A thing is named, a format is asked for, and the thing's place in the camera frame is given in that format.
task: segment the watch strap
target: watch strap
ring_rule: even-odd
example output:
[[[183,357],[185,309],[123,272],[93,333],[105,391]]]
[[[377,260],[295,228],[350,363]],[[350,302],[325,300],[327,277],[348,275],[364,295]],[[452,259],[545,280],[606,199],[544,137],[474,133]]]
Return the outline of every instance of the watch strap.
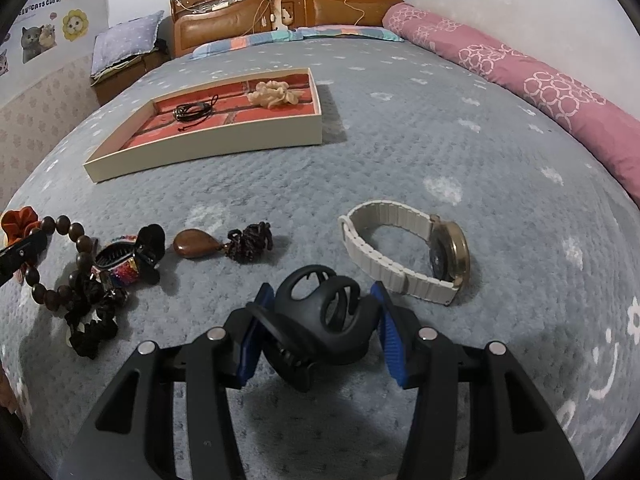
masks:
[[[459,290],[444,282],[394,262],[375,250],[358,234],[365,228],[391,225],[406,229],[426,242],[431,236],[431,217],[420,210],[391,200],[370,200],[338,218],[340,235],[351,259],[388,290],[409,294],[433,303],[449,304]]]

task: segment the watch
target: watch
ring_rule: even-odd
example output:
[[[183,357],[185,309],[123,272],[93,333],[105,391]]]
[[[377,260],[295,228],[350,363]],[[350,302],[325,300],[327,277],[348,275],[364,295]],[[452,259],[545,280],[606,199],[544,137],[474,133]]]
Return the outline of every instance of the watch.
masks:
[[[469,249],[465,235],[455,222],[442,221],[417,209],[392,202],[370,200],[338,218],[340,234],[351,259],[388,290],[448,305],[468,282]],[[433,277],[407,269],[375,250],[358,231],[379,225],[406,229],[430,248]]]

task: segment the blue gripper pad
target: blue gripper pad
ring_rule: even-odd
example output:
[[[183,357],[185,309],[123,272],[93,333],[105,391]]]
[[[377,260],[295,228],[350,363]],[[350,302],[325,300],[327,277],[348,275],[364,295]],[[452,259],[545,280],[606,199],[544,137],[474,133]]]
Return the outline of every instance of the blue gripper pad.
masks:
[[[383,287],[382,284],[376,282],[370,291],[382,305],[383,315],[380,316],[380,322],[378,322],[378,337],[385,353],[386,368],[388,368],[389,374],[396,380],[398,386],[404,388],[407,382],[404,345],[387,309],[389,299]]]
[[[260,304],[267,310],[273,310],[275,295],[269,283],[263,283],[255,297],[255,303]],[[264,337],[264,327],[255,317],[251,326],[244,336],[240,347],[240,364],[238,365],[238,381],[240,386],[244,386],[255,374],[255,367],[258,365],[260,353],[262,352],[262,338]]]

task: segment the wooden headboard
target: wooden headboard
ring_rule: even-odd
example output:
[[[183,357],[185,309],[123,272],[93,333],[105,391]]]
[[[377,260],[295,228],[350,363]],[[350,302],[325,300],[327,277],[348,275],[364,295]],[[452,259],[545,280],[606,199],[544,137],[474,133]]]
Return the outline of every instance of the wooden headboard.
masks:
[[[174,56],[201,44],[254,32],[314,27],[381,27],[389,7],[402,0],[171,0]]]

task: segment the black cord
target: black cord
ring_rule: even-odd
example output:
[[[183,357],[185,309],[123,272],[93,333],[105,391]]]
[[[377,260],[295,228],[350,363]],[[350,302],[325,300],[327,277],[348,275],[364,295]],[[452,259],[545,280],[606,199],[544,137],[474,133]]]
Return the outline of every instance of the black cord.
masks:
[[[218,95],[216,94],[211,98],[211,101],[208,102],[196,101],[194,103],[187,103],[175,107],[174,118],[179,123],[193,123],[193,121],[198,121],[197,123],[178,128],[178,131],[183,132],[188,128],[197,126],[198,124],[203,123],[204,121],[209,119],[213,115],[213,105],[217,102]]]

